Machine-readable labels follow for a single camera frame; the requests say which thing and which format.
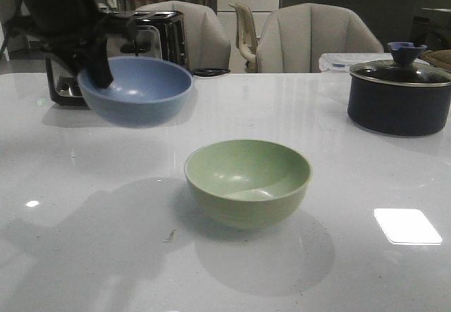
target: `cooking pot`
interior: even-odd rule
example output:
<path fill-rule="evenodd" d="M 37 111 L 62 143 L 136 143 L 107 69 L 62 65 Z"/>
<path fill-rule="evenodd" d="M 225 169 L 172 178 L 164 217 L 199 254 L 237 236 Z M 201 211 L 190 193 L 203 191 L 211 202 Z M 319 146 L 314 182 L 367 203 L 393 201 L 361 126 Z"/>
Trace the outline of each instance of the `cooking pot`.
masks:
<path fill-rule="evenodd" d="M 388 44 L 393 60 L 358 63 L 347 113 L 358 125 L 399 136 L 423 136 L 445 127 L 450 110 L 451 73 L 415 63 L 426 46 Z"/>

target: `white countertop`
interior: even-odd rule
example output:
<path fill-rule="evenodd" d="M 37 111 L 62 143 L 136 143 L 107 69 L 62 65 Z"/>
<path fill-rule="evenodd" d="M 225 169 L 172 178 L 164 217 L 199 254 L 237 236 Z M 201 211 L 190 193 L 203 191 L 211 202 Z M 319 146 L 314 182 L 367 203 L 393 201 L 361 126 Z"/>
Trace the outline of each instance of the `white countertop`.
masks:
<path fill-rule="evenodd" d="M 54 105 L 45 74 L 0 76 L 0 311 L 449 311 L 451 123 L 362 130 L 349 87 L 346 73 L 197 80 L 176 119 L 131 130 Z M 234 138 L 309 159 L 293 216 L 242 231 L 199 211 L 183 164 Z M 377 208 L 420 210 L 443 241 L 392 244 Z"/>

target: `toaster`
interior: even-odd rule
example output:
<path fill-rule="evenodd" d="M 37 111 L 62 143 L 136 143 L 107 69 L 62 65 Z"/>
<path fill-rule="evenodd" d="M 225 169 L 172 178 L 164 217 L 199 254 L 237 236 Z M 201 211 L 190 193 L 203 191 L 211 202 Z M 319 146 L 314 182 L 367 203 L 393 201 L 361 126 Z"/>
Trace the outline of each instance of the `toaster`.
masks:
<path fill-rule="evenodd" d="M 135 11 L 138 34 L 133 41 L 109 36 L 109 57 L 135 55 L 161 58 L 189 69 L 183 14 L 179 11 Z M 50 58 L 45 58 L 50 98 L 61 106 L 86 106 L 77 80 Z"/>

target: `green bowl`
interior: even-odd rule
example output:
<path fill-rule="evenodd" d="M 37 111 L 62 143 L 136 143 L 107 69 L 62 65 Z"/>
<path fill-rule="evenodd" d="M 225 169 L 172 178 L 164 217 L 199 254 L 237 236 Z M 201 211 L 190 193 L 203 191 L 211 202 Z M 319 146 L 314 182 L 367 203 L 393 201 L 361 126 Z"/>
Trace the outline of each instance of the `green bowl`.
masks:
<path fill-rule="evenodd" d="M 186 161 L 191 194 L 214 220 L 241 229 L 267 227 L 301 204 L 309 162 L 279 144 L 240 139 L 195 151 Z"/>

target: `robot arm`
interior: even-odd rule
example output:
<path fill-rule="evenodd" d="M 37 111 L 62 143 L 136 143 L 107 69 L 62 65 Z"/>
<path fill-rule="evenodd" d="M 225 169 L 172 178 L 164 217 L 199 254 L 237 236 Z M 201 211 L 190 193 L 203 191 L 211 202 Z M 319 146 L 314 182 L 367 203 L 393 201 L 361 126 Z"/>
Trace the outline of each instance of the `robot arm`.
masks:
<path fill-rule="evenodd" d="M 100 11 L 95 0 L 23 0 L 29 16 L 6 23 L 15 32 L 42 42 L 45 56 L 74 76 L 86 68 L 98 87 L 113 81 L 106 56 L 107 34 L 134 39 L 138 33 L 131 13 Z"/>

